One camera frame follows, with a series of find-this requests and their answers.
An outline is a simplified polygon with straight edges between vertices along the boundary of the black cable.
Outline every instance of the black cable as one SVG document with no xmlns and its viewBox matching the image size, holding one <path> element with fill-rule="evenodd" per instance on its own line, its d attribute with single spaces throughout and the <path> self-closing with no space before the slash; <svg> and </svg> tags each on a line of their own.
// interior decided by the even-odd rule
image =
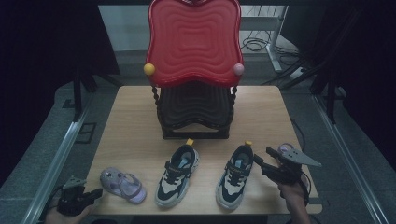
<svg viewBox="0 0 396 224">
<path fill-rule="evenodd" d="M 267 85 L 267 84 L 271 84 L 274 81 L 277 81 L 277 80 L 280 80 L 280 79 L 282 79 L 284 77 L 290 76 L 295 70 L 297 70 L 297 68 L 299 68 L 301 65 L 303 65 L 303 63 L 305 63 L 305 60 L 299 59 L 294 64 L 292 64 L 290 67 L 288 67 L 285 71 L 283 71 L 281 75 L 263 82 L 261 84 L 261 86 L 264 86 L 264 85 Z"/>
<path fill-rule="evenodd" d="M 321 224 L 321 222 L 319 221 L 319 219 L 317 217 L 315 217 L 314 215 L 311 215 L 311 217 L 318 223 Z"/>
<path fill-rule="evenodd" d="M 305 136 L 304 136 L 304 133 L 303 133 L 303 131 L 301 130 L 300 126 L 298 126 L 298 124 L 297 124 L 297 122 L 296 122 L 295 119 L 290 118 L 290 120 L 291 120 L 291 123 L 292 123 L 292 124 L 296 127 L 296 129 L 299 131 L 301 137 L 303 138 L 303 139 L 302 139 L 302 145 L 301 145 L 301 151 L 304 152 L 304 151 L 305 151 Z"/>
<path fill-rule="evenodd" d="M 49 196 L 49 199 L 47 200 L 46 205 L 44 206 L 44 209 L 43 209 L 43 211 L 42 211 L 42 213 L 41 213 L 41 216 L 40 216 L 40 218 L 39 218 L 39 220 L 38 220 L 39 223 L 44 223 L 44 222 L 45 222 L 45 220 L 46 220 L 46 215 L 47 215 L 48 211 L 50 210 L 50 203 L 52 202 L 52 199 L 53 199 L 53 197 L 55 196 L 55 194 L 56 194 L 60 189 L 62 189 L 63 186 L 64 186 L 64 185 L 61 185 L 61 186 L 56 187 L 56 189 L 55 189 L 55 190 L 51 193 L 51 195 Z"/>
</svg>

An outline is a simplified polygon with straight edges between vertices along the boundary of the sneaker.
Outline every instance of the sneaker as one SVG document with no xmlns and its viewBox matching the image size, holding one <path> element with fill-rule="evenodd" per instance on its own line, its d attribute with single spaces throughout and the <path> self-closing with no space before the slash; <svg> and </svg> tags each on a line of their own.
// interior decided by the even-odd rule
<svg viewBox="0 0 396 224">
<path fill-rule="evenodd" d="M 165 172 L 155 194 L 160 207 L 172 207 L 186 195 L 190 176 L 199 163 L 198 152 L 192 148 L 193 140 L 181 146 L 165 164 Z"/>
<path fill-rule="evenodd" d="M 216 187 L 216 200 L 226 209 L 234 210 L 242 202 L 245 185 L 253 165 L 251 142 L 246 141 L 231 156 Z"/>
</svg>

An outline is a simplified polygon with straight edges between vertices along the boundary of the black curtain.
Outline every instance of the black curtain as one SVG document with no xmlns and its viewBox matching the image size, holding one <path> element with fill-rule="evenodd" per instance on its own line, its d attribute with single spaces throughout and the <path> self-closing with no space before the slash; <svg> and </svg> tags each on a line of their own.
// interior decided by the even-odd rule
<svg viewBox="0 0 396 224">
<path fill-rule="evenodd" d="M 72 1 L 0 3 L 1 184 L 29 147 L 54 103 L 54 93 L 77 70 L 119 74 L 97 6 Z"/>
</svg>

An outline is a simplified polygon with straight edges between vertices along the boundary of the gray floor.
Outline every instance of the gray floor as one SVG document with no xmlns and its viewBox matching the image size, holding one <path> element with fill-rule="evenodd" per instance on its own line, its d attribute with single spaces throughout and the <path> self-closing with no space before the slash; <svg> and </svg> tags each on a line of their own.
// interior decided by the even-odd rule
<svg viewBox="0 0 396 224">
<path fill-rule="evenodd" d="M 149 84 L 142 72 L 144 57 L 141 54 L 118 52 L 117 57 L 121 76 L 113 76 L 114 78 L 125 85 Z M 246 74 L 240 85 L 260 85 L 277 76 L 265 54 L 246 55 L 245 61 Z M 89 95 L 93 97 L 90 111 L 84 120 L 86 123 L 97 124 L 93 139 L 89 144 L 72 146 L 56 185 L 65 182 L 70 175 L 84 178 L 88 174 L 93 155 L 100 142 L 118 88 L 100 77 L 95 77 L 95 79 L 98 84 L 97 92 L 84 94 L 84 99 L 87 99 Z M 332 138 L 332 133 L 326 126 L 316 101 L 309 93 L 310 83 L 311 80 L 306 80 L 289 90 L 282 91 L 282 96 L 290 117 L 302 130 L 303 134 L 296 128 L 296 133 L 301 144 L 304 141 L 305 153 L 323 164 L 321 168 L 310 168 L 323 204 L 323 211 L 315 217 L 321 223 L 387 223 L 373 219 L 370 212 L 372 209 L 369 209 L 370 202 L 365 194 L 367 191 L 361 189 L 359 181 L 357 182 L 355 178 L 356 174 L 352 174 L 348 168 L 349 161 L 345 160 Z M 74 116 L 73 108 L 64 108 L 64 102 L 72 99 L 72 94 L 71 84 L 57 91 L 56 102 L 47 120 L 10 178 L 0 189 L 1 223 L 20 223 L 25 217 Z M 363 183 L 367 184 L 369 192 L 374 194 L 388 223 L 396 223 L 395 172 L 345 111 L 342 101 L 336 102 L 334 111 L 336 128 L 343 136 L 347 149 L 363 176 Z M 84 137 L 81 135 L 78 140 L 84 140 Z M 87 217 L 83 223 L 91 223 L 97 218 L 100 217 Z M 127 216 L 112 218 L 119 223 L 131 223 L 134 219 Z M 286 223 L 289 218 L 285 215 L 273 215 L 269 216 L 268 223 Z"/>
</svg>

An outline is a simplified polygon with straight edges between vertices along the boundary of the shoe insole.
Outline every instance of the shoe insole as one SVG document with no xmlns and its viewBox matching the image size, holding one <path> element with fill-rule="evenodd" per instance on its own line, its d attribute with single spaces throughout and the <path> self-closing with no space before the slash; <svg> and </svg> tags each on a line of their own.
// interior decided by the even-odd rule
<svg viewBox="0 0 396 224">
<path fill-rule="evenodd" d="M 242 168 L 242 161 L 244 161 L 244 160 L 236 160 L 235 161 L 235 166 L 238 167 L 238 168 Z"/>
<path fill-rule="evenodd" d="M 120 183 L 120 188 L 126 195 L 132 195 L 139 190 L 138 183 L 135 183 L 131 178 L 124 179 Z"/>
<path fill-rule="evenodd" d="M 189 159 L 187 158 L 182 158 L 180 164 L 178 165 L 178 168 L 183 168 L 185 164 L 189 163 Z"/>
</svg>

